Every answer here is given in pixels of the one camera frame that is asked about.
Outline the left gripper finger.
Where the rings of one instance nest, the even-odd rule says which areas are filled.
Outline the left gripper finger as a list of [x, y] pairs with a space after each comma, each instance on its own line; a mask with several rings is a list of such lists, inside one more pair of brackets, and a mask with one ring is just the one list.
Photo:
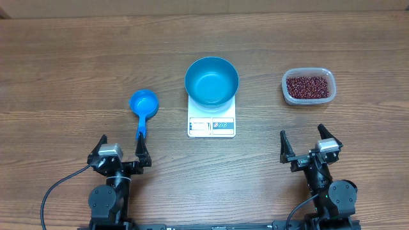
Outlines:
[[93, 148], [90, 155], [98, 155], [99, 149], [103, 144], [107, 144], [107, 136], [105, 134], [101, 136], [98, 144]]
[[142, 132], [138, 132], [135, 155], [139, 159], [140, 167], [151, 167], [151, 157]]

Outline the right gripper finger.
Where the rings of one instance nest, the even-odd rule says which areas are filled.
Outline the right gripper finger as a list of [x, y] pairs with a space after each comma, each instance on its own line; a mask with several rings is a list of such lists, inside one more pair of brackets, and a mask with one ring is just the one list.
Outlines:
[[280, 163], [285, 164], [288, 163], [288, 159], [294, 157], [295, 154], [284, 130], [280, 132], [280, 138], [281, 138]]
[[318, 131], [319, 131], [320, 137], [321, 137], [322, 139], [333, 138], [340, 148], [343, 147], [342, 142], [339, 141], [335, 136], [333, 136], [333, 135], [325, 128], [324, 124], [320, 123], [320, 124], [318, 125]]

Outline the blue plastic measuring scoop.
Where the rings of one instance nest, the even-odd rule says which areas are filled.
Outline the blue plastic measuring scoop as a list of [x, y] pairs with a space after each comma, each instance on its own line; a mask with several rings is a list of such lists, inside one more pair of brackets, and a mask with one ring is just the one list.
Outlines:
[[141, 89], [131, 96], [129, 105], [131, 111], [139, 118], [136, 139], [140, 138], [140, 136], [145, 138], [147, 133], [146, 122], [156, 115], [159, 108], [158, 98], [153, 91]]

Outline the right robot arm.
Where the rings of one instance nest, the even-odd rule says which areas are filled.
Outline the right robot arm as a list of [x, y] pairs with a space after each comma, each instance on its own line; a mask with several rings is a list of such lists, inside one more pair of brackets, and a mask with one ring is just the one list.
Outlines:
[[272, 222], [274, 229], [360, 229], [355, 214], [357, 186], [350, 180], [333, 180], [328, 166], [339, 160], [343, 144], [324, 125], [317, 127], [321, 139], [307, 154], [296, 155], [287, 138], [280, 132], [280, 163], [291, 164], [291, 172], [302, 171], [311, 193], [296, 206], [286, 220]]

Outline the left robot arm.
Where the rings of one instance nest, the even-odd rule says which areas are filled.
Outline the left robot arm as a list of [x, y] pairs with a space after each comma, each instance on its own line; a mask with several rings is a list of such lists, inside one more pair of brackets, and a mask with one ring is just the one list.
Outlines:
[[123, 152], [118, 143], [109, 144], [103, 135], [87, 163], [93, 170], [106, 177], [103, 185], [95, 187], [89, 194], [91, 209], [90, 229], [137, 229], [135, 221], [128, 217], [131, 177], [142, 174], [145, 167], [151, 166], [145, 138], [137, 134], [135, 149], [136, 161], [122, 161]]

